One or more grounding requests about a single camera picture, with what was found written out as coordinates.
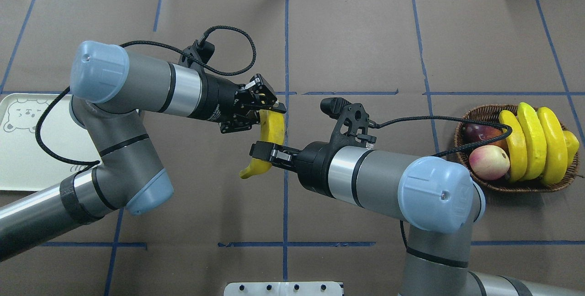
white plate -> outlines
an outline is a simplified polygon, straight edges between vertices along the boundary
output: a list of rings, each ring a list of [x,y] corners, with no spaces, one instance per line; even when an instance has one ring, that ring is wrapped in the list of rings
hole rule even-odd
[[[49,94],[10,94],[0,102],[0,190],[42,190],[83,169],[46,154],[35,140],[35,126],[56,98]],[[89,134],[69,115],[71,96],[63,98],[43,123],[42,138],[61,157],[100,159]]]

banana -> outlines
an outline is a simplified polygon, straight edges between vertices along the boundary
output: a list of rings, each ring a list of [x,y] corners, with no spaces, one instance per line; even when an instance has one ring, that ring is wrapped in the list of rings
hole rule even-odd
[[[528,153],[526,151],[526,138],[522,132],[522,127],[516,119],[514,113],[508,110],[500,111],[498,116],[500,123],[512,127],[512,134],[506,137],[508,152],[510,153],[510,178],[508,182],[518,181],[526,173],[528,166]]]
[[[547,161],[547,140],[536,111],[532,106],[521,102],[518,105],[518,121],[526,138],[528,165],[526,173],[520,181],[539,177],[545,169]]]
[[[269,110],[260,110],[260,140],[276,144],[284,144],[284,114]],[[240,178],[246,179],[253,175],[266,173],[272,164],[252,158],[248,167],[240,171]]]
[[[560,182],[567,171],[567,146],[564,143],[560,122],[554,112],[543,106],[538,109],[537,115],[547,140],[547,162],[542,172],[541,183],[550,185]]]
[[[569,132],[568,130],[563,130],[564,135],[564,144],[567,146],[567,168],[571,167],[573,164],[573,158],[575,158],[575,154],[577,150],[579,150],[579,140],[577,137]]]

brown basket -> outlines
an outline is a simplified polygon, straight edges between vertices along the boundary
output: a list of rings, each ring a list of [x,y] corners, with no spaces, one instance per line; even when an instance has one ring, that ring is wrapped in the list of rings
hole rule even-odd
[[[482,105],[468,111],[467,113],[465,113],[465,115],[463,115],[462,118],[487,122],[499,122],[498,115],[502,110],[512,111],[512,113],[516,115],[518,111],[518,105],[506,104]],[[560,125],[563,128],[563,130],[568,130],[567,127],[563,125],[563,123],[560,123]],[[455,129],[455,137],[453,138],[455,146],[464,145],[462,128],[463,123],[461,122],[458,123],[457,128]],[[471,167],[469,167],[469,157],[467,153],[457,152],[456,155],[457,161],[459,161],[460,164],[467,167],[467,169],[471,173],[473,180],[477,184],[483,186],[484,188],[497,190],[499,192],[509,193],[555,192],[569,186],[569,184],[571,184],[575,180],[575,177],[579,173],[579,152],[577,152],[577,154],[575,154],[575,158],[573,159],[573,163],[571,164],[570,167],[568,167],[567,172],[565,173],[562,181],[556,184],[543,185],[538,181],[538,179],[515,183],[508,183],[504,178],[500,178],[499,180],[495,181],[484,181],[481,178],[477,177],[477,175],[475,175],[475,173],[472,171]]]

light blue joint cap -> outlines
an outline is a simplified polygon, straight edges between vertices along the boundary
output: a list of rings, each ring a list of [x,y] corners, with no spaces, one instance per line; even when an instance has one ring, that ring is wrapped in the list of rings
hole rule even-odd
[[[120,46],[82,42],[71,67],[71,93],[92,103],[108,102],[124,86],[129,69],[128,53]]]
[[[468,219],[474,192],[465,167],[437,157],[422,157],[408,165],[400,178],[399,207],[414,227],[453,233]]]
[[[132,215],[144,214],[169,200],[173,192],[167,169],[163,169],[128,201],[126,209]]]

plastic fruit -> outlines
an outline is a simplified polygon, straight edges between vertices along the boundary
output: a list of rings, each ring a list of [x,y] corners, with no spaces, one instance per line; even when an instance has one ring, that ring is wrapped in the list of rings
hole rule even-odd
[[[512,127],[512,134],[506,137],[505,141],[508,143],[508,153],[510,153],[510,178],[508,182],[513,183],[522,178],[526,173],[526,167],[528,165],[526,138],[524,138],[522,126],[520,126],[514,113],[508,110],[502,110],[498,119],[500,123]]]
[[[275,111],[260,110],[260,140],[276,144],[284,144],[284,114]],[[252,158],[248,167],[240,171],[240,178],[266,173],[272,164]]]
[[[573,164],[573,159],[577,150],[579,150],[579,140],[577,136],[568,130],[563,130],[564,144],[567,146],[567,168]]]
[[[503,177],[510,169],[510,159],[499,146],[484,145],[470,154],[469,165],[477,177],[493,181]]]
[[[499,129],[485,126],[485,125],[476,125],[474,123],[466,123],[463,126],[463,140],[466,143],[473,143],[479,142],[483,140],[489,140],[490,138],[494,138],[500,136],[503,132]],[[491,145],[499,146],[504,150],[508,150],[508,144],[506,144],[505,140],[499,140],[490,143]]]
[[[518,105],[518,121],[522,126],[524,138],[526,139],[526,154],[528,165],[526,173],[521,181],[532,180],[539,177],[545,169],[547,162],[547,140],[538,119],[537,112],[532,106],[521,102]]]
[[[537,115],[547,140],[547,162],[542,172],[541,183],[555,184],[563,179],[567,171],[567,146],[564,144],[563,129],[554,112],[548,107],[540,107]]]

